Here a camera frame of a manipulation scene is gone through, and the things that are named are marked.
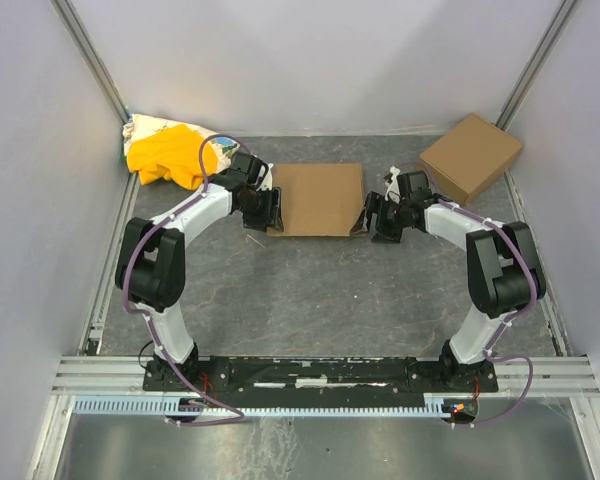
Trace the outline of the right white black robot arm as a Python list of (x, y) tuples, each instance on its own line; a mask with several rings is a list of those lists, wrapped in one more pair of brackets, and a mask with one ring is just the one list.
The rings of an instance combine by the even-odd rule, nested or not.
[(513, 321), (546, 293), (546, 279), (529, 226), (483, 218), (437, 193), (423, 170), (392, 167), (387, 190), (370, 192), (352, 234), (370, 233), (377, 243), (400, 242), (413, 228), (442, 238), (466, 255), (470, 310), (435, 360), (411, 360), (407, 372), (425, 389), (459, 390), (484, 384), (493, 349)]

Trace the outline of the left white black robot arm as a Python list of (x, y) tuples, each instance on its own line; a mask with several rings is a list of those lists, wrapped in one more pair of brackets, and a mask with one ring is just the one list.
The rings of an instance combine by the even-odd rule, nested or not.
[(188, 198), (151, 219), (128, 221), (116, 267), (124, 308), (149, 324), (156, 355), (184, 365), (197, 349), (180, 306), (186, 284), (186, 249), (213, 223), (238, 212), (245, 229), (282, 232), (282, 191), (273, 166), (236, 153), (228, 168), (210, 175)]

